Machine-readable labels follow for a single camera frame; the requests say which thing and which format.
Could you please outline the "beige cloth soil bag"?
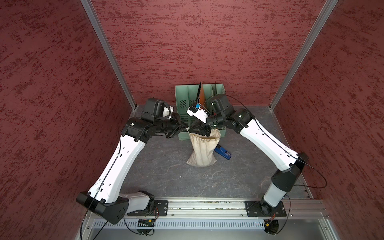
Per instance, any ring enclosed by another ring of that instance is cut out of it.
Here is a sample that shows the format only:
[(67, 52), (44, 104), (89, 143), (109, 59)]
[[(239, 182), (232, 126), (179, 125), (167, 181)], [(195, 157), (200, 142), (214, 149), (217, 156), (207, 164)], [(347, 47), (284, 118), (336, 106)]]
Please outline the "beige cloth soil bag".
[(215, 164), (217, 160), (214, 157), (214, 150), (221, 139), (220, 131), (213, 129), (208, 137), (189, 132), (189, 137), (193, 152), (187, 164), (192, 167), (209, 167)]

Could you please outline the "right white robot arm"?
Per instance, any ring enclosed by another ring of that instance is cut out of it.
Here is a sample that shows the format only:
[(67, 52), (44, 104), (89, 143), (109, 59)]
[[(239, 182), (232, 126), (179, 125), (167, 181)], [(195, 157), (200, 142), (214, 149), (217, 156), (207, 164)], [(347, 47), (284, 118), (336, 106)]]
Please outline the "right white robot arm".
[(211, 98), (208, 102), (211, 112), (201, 104), (194, 104), (187, 110), (188, 115), (197, 118), (189, 128), (190, 132), (208, 136), (214, 129), (225, 127), (251, 141), (277, 167), (271, 178), (271, 184), (261, 199), (259, 206), (265, 216), (271, 216), (282, 198), (291, 191), (304, 166), (308, 156), (298, 154), (281, 143), (269, 133), (254, 115), (245, 107), (235, 110), (228, 96), (224, 94)]

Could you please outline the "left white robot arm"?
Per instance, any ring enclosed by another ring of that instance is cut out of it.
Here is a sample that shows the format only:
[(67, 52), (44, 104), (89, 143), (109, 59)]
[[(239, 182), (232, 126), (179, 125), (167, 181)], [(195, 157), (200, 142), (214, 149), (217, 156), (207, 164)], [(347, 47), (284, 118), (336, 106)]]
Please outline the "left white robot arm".
[(148, 99), (140, 118), (130, 118), (124, 126), (117, 148), (99, 179), (87, 192), (79, 193), (77, 202), (111, 224), (117, 224), (128, 213), (152, 214), (155, 197), (146, 191), (121, 195), (123, 182), (152, 137), (170, 139), (187, 127), (167, 102)]

